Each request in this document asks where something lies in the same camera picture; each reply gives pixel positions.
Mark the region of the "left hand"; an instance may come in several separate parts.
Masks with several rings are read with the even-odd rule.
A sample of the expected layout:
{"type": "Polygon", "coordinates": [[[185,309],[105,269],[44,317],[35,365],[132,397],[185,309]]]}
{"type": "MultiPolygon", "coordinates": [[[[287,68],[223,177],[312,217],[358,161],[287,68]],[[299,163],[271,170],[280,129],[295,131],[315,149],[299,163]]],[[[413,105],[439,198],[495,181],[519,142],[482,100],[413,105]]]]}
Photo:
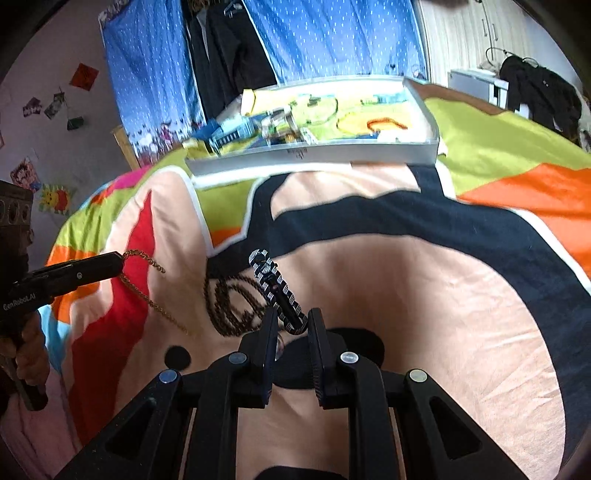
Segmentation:
{"type": "Polygon", "coordinates": [[[24,380],[28,385],[42,387],[50,373],[45,335],[37,311],[29,314],[26,320],[21,346],[17,347],[10,338],[1,338],[1,369],[11,380],[24,380]]]}

